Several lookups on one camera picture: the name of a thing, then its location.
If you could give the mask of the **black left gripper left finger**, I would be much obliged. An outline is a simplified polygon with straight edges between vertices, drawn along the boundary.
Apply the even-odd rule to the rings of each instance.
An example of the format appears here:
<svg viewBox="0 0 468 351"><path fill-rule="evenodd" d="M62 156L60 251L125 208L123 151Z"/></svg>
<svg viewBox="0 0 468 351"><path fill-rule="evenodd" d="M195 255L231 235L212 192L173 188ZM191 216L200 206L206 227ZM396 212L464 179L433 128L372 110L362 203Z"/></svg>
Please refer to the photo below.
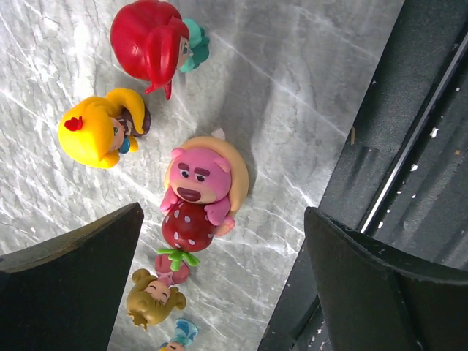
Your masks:
<svg viewBox="0 0 468 351"><path fill-rule="evenodd" d="M106 350L143 218L129 204L1 256L1 349Z"/></svg>

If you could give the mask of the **pink donut toy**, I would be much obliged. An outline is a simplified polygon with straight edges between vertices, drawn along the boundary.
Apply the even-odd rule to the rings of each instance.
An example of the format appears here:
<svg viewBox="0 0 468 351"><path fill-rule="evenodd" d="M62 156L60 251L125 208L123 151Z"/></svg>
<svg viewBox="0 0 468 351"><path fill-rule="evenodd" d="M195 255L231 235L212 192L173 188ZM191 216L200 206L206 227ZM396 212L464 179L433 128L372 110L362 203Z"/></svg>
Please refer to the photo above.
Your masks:
<svg viewBox="0 0 468 351"><path fill-rule="evenodd" d="M249 191L246 163L222 129L186 141L170 157L160 205L168 247L155 262L158 279L167 286L185 282L189 269L200 263L195 253L235 227L234 216Z"/></svg>

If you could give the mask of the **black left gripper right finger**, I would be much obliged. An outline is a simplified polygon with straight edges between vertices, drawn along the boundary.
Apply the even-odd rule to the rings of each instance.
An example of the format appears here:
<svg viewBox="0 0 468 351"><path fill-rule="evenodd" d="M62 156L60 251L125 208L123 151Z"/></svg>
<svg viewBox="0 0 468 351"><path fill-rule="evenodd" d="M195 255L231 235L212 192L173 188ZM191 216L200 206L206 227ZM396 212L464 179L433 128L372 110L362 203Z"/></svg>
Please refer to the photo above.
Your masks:
<svg viewBox="0 0 468 351"><path fill-rule="evenodd" d="M467 272L304 214L306 245L334 350L466 350Z"/></svg>

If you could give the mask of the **olive round toy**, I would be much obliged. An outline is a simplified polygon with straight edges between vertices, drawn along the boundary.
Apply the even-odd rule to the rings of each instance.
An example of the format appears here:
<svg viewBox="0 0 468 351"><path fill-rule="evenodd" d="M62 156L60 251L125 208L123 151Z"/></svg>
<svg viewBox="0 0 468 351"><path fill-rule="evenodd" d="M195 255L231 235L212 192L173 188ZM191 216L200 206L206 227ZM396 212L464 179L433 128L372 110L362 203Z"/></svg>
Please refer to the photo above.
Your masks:
<svg viewBox="0 0 468 351"><path fill-rule="evenodd" d="M158 325L174 309L186 307L186 297L177 287L168 287L144 268L132 274L134 287L127 296L127 315L137 327L144 330Z"/></svg>

